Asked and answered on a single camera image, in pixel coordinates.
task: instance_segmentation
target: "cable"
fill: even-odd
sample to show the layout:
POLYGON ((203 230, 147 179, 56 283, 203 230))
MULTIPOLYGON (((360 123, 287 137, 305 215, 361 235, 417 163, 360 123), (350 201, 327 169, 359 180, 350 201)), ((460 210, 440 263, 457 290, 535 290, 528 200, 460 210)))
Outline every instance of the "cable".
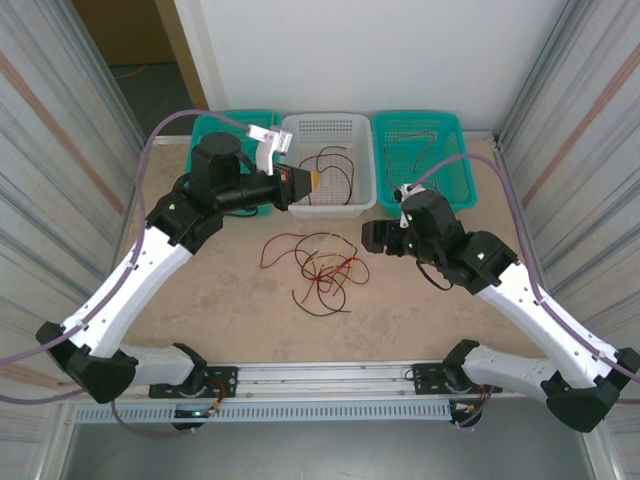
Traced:
POLYGON ((438 290, 442 290, 443 292, 448 292, 453 288, 453 283, 451 282, 449 282, 448 287, 443 287, 442 285, 438 284, 433 278, 431 278, 431 276, 424 270, 424 268, 422 268, 422 264, 420 263, 420 260, 416 260, 416 267, 418 267, 418 270, 420 270, 420 273, 422 274, 422 276, 426 278, 429 281, 429 283, 434 287, 436 287, 438 290))
MULTIPOLYGON (((312 156, 307 157, 304 160, 302 160, 298 164, 298 168, 302 168, 302 164, 304 164, 305 162, 315 158, 316 159, 316 172, 318 172, 319 174, 323 174, 324 172, 326 172, 330 168, 335 168, 336 170, 339 170, 340 172, 342 172, 342 174, 347 179, 347 185, 349 185, 349 195, 347 197, 347 200, 343 203, 343 205, 348 205, 349 202, 351 201, 351 197, 353 196, 353 180, 354 180, 354 177, 355 177, 355 166, 353 164, 353 160, 351 160, 346 155, 342 155, 341 153, 323 153, 328 148, 338 148, 340 150, 346 150, 345 147, 341 147, 339 145, 329 145, 327 147, 323 147, 322 150, 320 150, 320 152, 318 152, 317 155, 312 155, 312 156), (322 170, 320 170, 320 168, 318 166, 318 162, 320 161, 320 158, 322 158, 322 157, 341 157, 341 158, 344 158, 345 160, 347 160, 351 164, 351 180, 349 180, 349 176, 347 175, 347 173, 342 168, 340 168, 340 167, 338 167, 336 165, 329 165, 329 166, 323 168, 322 170)), ((307 196, 307 200, 309 201, 309 205, 311 205, 311 195, 307 196)))
POLYGON ((413 184, 409 188, 412 189, 420 185, 422 182, 424 182, 427 178, 429 178, 435 172, 440 170, 442 167, 450 163, 457 162, 458 160, 463 160, 465 158, 479 160, 485 165, 488 165, 489 167, 491 167, 491 169, 495 172, 495 174, 500 179, 500 182, 502 183, 502 188, 504 189, 504 193, 507 198, 507 202, 509 204, 509 209, 511 210, 511 216, 515 223, 516 233, 518 235, 518 242, 520 243, 520 248, 522 249, 523 262, 527 267, 527 270, 529 273, 529 282, 531 284, 531 291, 533 292, 533 295, 536 298, 538 304, 544 309, 545 312, 549 314, 549 316, 551 316, 551 318, 553 318, 556 321, 558 325, 562 327, 562 329, 565 332, 567 332, 575 341, 577 341, 587 351, 589 351, 589 353, 591 353, 595 358, 599 358, 602 362, 605 363, 605 365, 611 367, 615 371, 623 374, 624 376, 630 378, 631 380, 634 380, 635 382, 640 383, 640 375, 638 375, 637 373, 633 373, 630 370, 627 370, 621 365, 618 365, 615 361, 611 360, 610 358, 606 356, 602 356, 601 352, 597 348, 595 348, 587 340, 583 339, 575 330, 573 330, 573 328, 571 328, 571 326, 567 322, 565 322, 560 317, 560 315, 558 315, 556 311, 550 305, 547 304, 547 302, 543 298, 539 288, 539 284, 541 283, 540 275, 538 274, 535 262, 533 260, 533 252, 531 251, 531 246, 529 245, 529 242, 527 242, 526 240, 524 218, 522 217, 520 209, 518 208, 518 200, 517 200, 516 193, 513 190, 511 183, 507 180, 504 173, 502 173, 502 171, 496 166, 495 162, 492 162, 488 158, 482 155, 478 155, 477 153, 461 153, 459 155, 454 155, 452 157, 447 158, 446 160, 438 162, 436 165, 431 167, 424 175, 422 175, 418 180, 413 182, 413 184))
POLYGON ((482 401, 480 406, 476 408, 475 412, 473 412, 473 415, 463 420, 462 422, 456 422, 456 426, 458 428, 462 428, 468 423, 471 423, 478 415, 482 413, 484 408, 487 406, 487 403, 489 403, 489 399, 491 398, 491 395, 493 395, 493 385, 491 385, 491 387, 489 388, 489 391, 487 392, 487 395, 484 397, 484 400, 482 401))
POLYGON ((209 383, 209 385, 213 388, 215 388, 216 385, 218 386, 218 390, 220 390, 220 396, 218 397, 218 402, 221 402, 222 399, 227 396, 227 387, 225 387, 224 382, 219 378, 209 377, 209 380, 207 381, 207 383, 209 383))
POLYGON ((357 247, 351 242, 349 242, 346 238, 344 238, 340 233, 337 233, 337 232, 330 232, 330 233, 316 232, 310 235, 303 235, 303 234, 296 234, 296 233, 281 233, 279 235, 276 235, 275 237, 272 237, 265 243, 264 247, 262 248, 262 254, 260 256, 260 268, 262 269, 270 268, 276 263, 278 263, 278 261, 281 258, 285 257, 290 253, 294 254, 296 263, 298 264, 298 267, 300 267, 300 273, 302 277, 305 280, 310 281, 309 288, 307 289, 307 292, 304 298, 302 298, 302 300, 298 300, 296 298, 294 290, 291 291, 291 298, 294 304, 304 312, 314 317, 328 317, 336 313, 350 313, 349 310, 344 309, 347 302, 347 294, 346 294, 344 285, 346 284, 347 281, 350 281, 356 285, 364 285, 371 278, 369 267, 366 265, 364 261, 362 261, 360 258, 357 258, 356 256, 358 253, 357 247), (309 253, 308 251, 301 248, 301 245, 303 242, 319 235, 326 236, 319 250, 309 253), (272 262, 265 263, 264 257, 265 257, 267 247, 273 241, 281 237, 293 237, 299 240, 296 243, 294 248, 287 250, 284 253, 281 253, 272 262), (338 238, 341 241, 341 244, 342 243, 347 244, 351 248, 350 256, 347 256, 349 254, 343 255, 340 250, 338 250, 336 253, 323 253, 325 251, 326 242, 330 237, 338 238), (299 256, 300 253, 305 254, 306 258, 301 259, 301 257, 299 256), (320 267, 317 267, 315 264, 315 261, 323 258, 333 258, 333 265, 325 266, 324 264, 322 264, 320 267), (366 271, 366 278, 364 278, 361 281, 356 280, 351 275, 352 264, 357 262, 360 262, 366 271), (311 310, 303 306, 304 302, 309 298, 309 295, 313 290, 313 287, 315 287, 316 289, 318 300, 320 301, 322 306, 324 306, 328 310, 328 312, 316 313, 316 312, 312 312, 311 310), (338 308, 334 308, 327 304, 323 295, 331 294, 331 296, 335 296, 338 292, 342 293, 342 303, 338 308))
POLYGON ((147 438, 177 438, 177 437, 181 437, 182 435, 187 435, 189 433, 193 433, 194 429, 191 428, 189 430, 181 430, 181 431, 177 431, 177 432, 154 432, 151 430, 146 430, 143 428, 137 428, 134 427, 133 425, 129 425, 128 423, 126 423, 122 417, 120 416, 120 414, 118 414, 118 411, 116 410, 116 402, 115 401, 111 401, 111 413, 113 413, 113 418, 116 419, 116 422, 118 422, 120 424, 120 426, 122 428, 124 428, 125 430, 128 430, 129 432, 138 435, 140 437, 147 437, 147 438))
POLYGON ((140 67, 138 70, 136 70, 135 72, 131 72, 131 73, 126 73, 124 75, 118 75, 117 77, 113 77, 116 80, 120 80, 121 78, 129 78, 129 77, 133 77, 137 74, 139 74, 140 72, 142 72, 145 68, 147 68, 149 66, 149 64, 147 63, 146 65, 143 65, 142 67, 140 67))
MULTIPOLYGON (((153 131, 151 132, 151 134, 149 135, 149 138, 147 139, 144 148, 142 149, 142 152, 140 152, 140 157, 138 160, 138 169, 136 172, 136 177, 135 177, 135 181, 134 181, 134 185, 135 185, 135 191, 136 191, 136 195, 137 195, 137 201, 138 201, 138 237, 136 240, 136 243, 133 247, 132 253, 131 253, 131 259, 129 262, 129 266, 127 268, 125 268, 124 272, 122 273, 122 275, 120 276, 120 278, 118 278, 118 280, 116 280, 113 288, 109 291, 109 293, 107 293, 107 295, 105 295, 105 297, 100 300, 100 302, 98 302, 98 304, 91 309, 87 315, 82 319, 81 322, 79 322, 78 325, 76 325, 75 327, 70 328, 68 331, 64 332, 62 335, 60 335, 59 337, 51 340, 50 342, 47 342, 43 345, 38 345, 37 347, 34 347, 30 350, 27 350, 25 352, 21 352, 21 353, 16 353, 14 355, 10 355, 8 357, 4 357, 0 359, 0 366, 2 365, 9 365, 11 363, 15 363, 18 362, 20 360, 24 360, 25 358, 29 358, 32 357, 34 355, 37 355, 39 353, 42 352, 46 352, 47 350, 60 345, 61 343, 67 341, 69 338, 71 338, 73 335, 75 335, 76 333, 78 333, 80 330, 82 330, 87 324, 89 324, 89 322, 98 314, 98 312, 105 307, 105 305, 107 305, 109 303, 109 301, 116 295, 116 293, 118 293, 118 291, 120 290, 120 288, 122 288, 122 285, 124 285, 124 283, 126 282, 127 278, 129 278, 129 275, 131 275, 131 272, 133 270, 133 267, 135 266, 135 264, 138 261, 138 258, 140 257, 140 254, 142 252, 142 247, 143 247, 143 243, 144 243, 144 234, 145 234, 145 230, 146 230, 146 222, 145 222, 145 203, 144 203, 144 197, 142 195, 142 179, 144 177, 144 172, 147 168, 147 165, 149 163, 149 153, 151 152, 151 147, 153 145, 153 141, 155 140, 155 138, 158 136, 158 134, 160 133, 160 131, 162 131, 162 129, 169 124, 170 122, 172 122, 173 120, 175 120, 176 118, 180 118, 180 117, 186 117, 186 116, 191 116, 191 115, 204 115, 204 116, 209 116, 209 117, 214 117, 217 118, 219 120, 225 121, 227 123, 229 123, 230 125, 233 125, 236 128, 239 128, 240 130, 244 131, 244 132, 248 132, 249 131, 249 127, 243 123, 238 122, 237 120, 233 120, 229 117, 227 117, 226 115, 223 115, 221 113, 218 112, 210 112, 208 110, 200 110, 200 109, 189 109, 189 110, 181 110, 179 112, 175 112, 172 113, 171 115, 169 115, 168 117, 166 117, 164 120, 162 120, 157 126, 156 128, 153 129, 153 131)), ((11 398, 11 397, 7 397, 7 396, 3 396, 0 397, 1 401, 7 402, 7 403, 16 403, 16 404, 22 404, 22 399, 19 398, 11 398)), ((56 402, 58 401, 58 398, 56 397, 51 397, 49 399, 43 398, 40 399, 41 403, 51 403, 51 402, 56 402)))
MULTIPOLYGON (((387 147, 389 145, 391 145, 392 143, 395 143, 395 142, 397 142, 399 140, 404 140, 405 138, 420 137, 422 135, 429 135, 431 137, 431 141, 427 142, 425 144, 425 146, 422 147, 422 150, 420 150, 420 153, 418 154, 418 157, 416 158, 416 161, 413 164, 413 171, 417 172, 418 163, 420 163, 420 160, 422 159, 422 156, 427 151, 427 148, 430 145, 433 145, 435 143, 435 141, 436 141, 436 136, 433 133, 431 133, 429 130, 422 130, 422 131, 417 132, 417 133, 409 133, 407 135, 400 135, 399 137, 392 138, 387 143, 385 143, 384 146, 382 147, 382 151, 384 153, 384 158, 385 158, 385 161, 386 161, 386 164, 387 164, 387 182, 389 183, 389 185, 391 185, 391 187, 394 190, 396 190, 398 187, 396 185, 394 185, 393 182, 391 181, 391 172, 390 172, 390 170, 391 170, 391 160, 389 159, 389 154, 387 153, 387 147)), ((433 185, 433 187, 434 187, 434 190, 436 192, 438 192, 437 187, 435 185, 433 185)))

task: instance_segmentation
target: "white bracket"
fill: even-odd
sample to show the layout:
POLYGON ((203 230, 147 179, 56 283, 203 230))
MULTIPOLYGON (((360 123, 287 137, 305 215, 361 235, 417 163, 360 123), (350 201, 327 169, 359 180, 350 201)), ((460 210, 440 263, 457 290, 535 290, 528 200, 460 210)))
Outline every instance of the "white bracket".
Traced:
MULTIPOLYGON (((402 193, 402 200, 400 203, 404 202, 411 195, 415 195, 416 193, 424 192, 424 187, 422 185, 416 185, 415 187, 409 189, 411 187, 410 183, 405 183, 401 185, 398 190, 402 193)), ((409 226, 409 219, 405 216, 404 212, 400 215, 400 228, 407 228, 409 226)))
POLYGON ((271 129, 249 125, 247 137, 260 142, 256 150, 256 168, 267 175, 273 175, 273 155, 286 155, 291 146, 293 134, 272 126, 271 129))

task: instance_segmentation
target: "beige table surface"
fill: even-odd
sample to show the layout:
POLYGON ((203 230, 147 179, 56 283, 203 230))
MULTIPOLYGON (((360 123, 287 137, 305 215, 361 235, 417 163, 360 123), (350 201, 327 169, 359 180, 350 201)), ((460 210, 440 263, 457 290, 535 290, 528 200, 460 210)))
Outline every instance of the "beige table surface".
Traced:
MULTIPOLYGON (((492 158, 486 141, 470 141, 467 147, 492 158)), ((171 189, 186 155, 187 146, 154 147, 144 181, 147 205, 155 205, 171 189)), ((515 232, 499 181, 483 165, 472 162, 472 168, 478 203, 460 212, 459 219, 467 230, 492 231, 514 248, 515 232)), ((347 286, 352 313, 326 318, 309 316, 293 304, 291 290, 306 290, 293 258, 269 270, 258 266, 262 246, 278 233, 339 230, 359 244, 361 224, 381 217, 377 205, 350 220, 297 220, 276 210, 250 220, 227 218, 224 228, 162 286, 125 341, 156 347, 183 342, 209 362, 437 359, 463 338, 507 353, 539 356, 493 307, 461 288, 436 290, 410 258, 372 255, 361 248, 371 281, 347 286)))

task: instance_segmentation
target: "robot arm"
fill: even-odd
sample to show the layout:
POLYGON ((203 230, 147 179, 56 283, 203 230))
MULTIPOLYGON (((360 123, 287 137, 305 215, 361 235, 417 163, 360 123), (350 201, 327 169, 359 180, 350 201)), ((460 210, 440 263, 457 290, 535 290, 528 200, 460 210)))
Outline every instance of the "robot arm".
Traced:
MULTIPOLYGON (((233 135, 202 138, 192 151, 190 173, 147 216, 140 255, 126 282, 81 331, 49 350, 60 368, 98 403, 140 385, 179 385, 187 395, 197 392, 206 362, 196 352, 183 344, 164 349, 122 345, 125 333, 160 286, 222 228, 226 213, 267 203, 287 210, 311 192, 311 172, 273 163, 274 154, 286 154, 289 132, 251 125, 247 135, 260 142, 257 168, 233 135), (241 164, 250 173, 241 173, 241 164)), ((78 311, 61 325, 45 323, 37 340, 44 344, 59 337, 105 300, 132 266, 135 248, 78 311)))
MULTIPOLYGON (((527 268, 489 232, 465 232, 447 200, 418 186, 397 192, 402 217, 376 220, 362 228, 362 243, 373 253, 416 259, 436 268, 452 285, 465 288, 514 322, 548 357, 528 359, 496 352, 463 340, 445 358, 448 377, 463 387, 495 385, 545 402, 571 428, 591 431, 608 413, 629 379, 594 357, 542 308, 529 283, 527 268)), ((602 355, 633 372, 640 356, 617 350, 597 338, 543 291, 550 305, 580 337, 602 355)))

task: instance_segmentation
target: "mounting plate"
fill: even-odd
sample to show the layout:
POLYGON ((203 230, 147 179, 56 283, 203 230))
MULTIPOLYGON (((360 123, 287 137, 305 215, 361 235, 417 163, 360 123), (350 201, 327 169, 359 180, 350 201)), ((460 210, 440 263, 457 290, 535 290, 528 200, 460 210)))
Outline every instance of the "mounting plate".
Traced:
MULTIPOLYGON (((442 363, 416 363, 411 366, 413 387, 416 395, 447 395, 447 394, 473 394, 479 393, 480 386, 467 380, 458 386, 452 385, 444 372, 442 363)), ((493 393, 502 392, 502 388, 494 387, 493 393)))
POLYGON ((237 367, 217 367, 208 366, 205 370, 205 385, 195 395, 185 395, 177 385, 167 385, 160 383, 149 387, 149 398, 218 398, 220 397, 220 386, 218 382, 208 384, 208 379, 215 378, 224 384, 224 398, 236 396, 238 386, 237 367))

